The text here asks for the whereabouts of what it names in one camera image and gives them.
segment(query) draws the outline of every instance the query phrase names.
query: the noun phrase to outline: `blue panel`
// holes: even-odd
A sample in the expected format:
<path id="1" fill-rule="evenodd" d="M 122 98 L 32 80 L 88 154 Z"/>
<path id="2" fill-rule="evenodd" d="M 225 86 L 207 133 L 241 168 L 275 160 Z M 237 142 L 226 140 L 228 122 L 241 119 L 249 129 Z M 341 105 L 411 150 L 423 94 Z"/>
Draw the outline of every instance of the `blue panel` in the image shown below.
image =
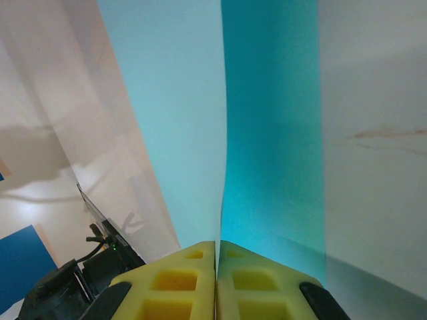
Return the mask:
<path id="1" fill-rule="evenodd" d="M 32 225 L 0 240 L 0 314 L 54 269 L 56 264 Z"/>
<path id="2" fill-rule="evenodd" d="M 222 239 L 324 282 L 318 3 L 222 3 L 228 162 Z"/>
<path id="3" fill-rule="evenodd" d="M 179 243 L 214 240 L 227 139 L 221 3 L 98 4 Z"/>

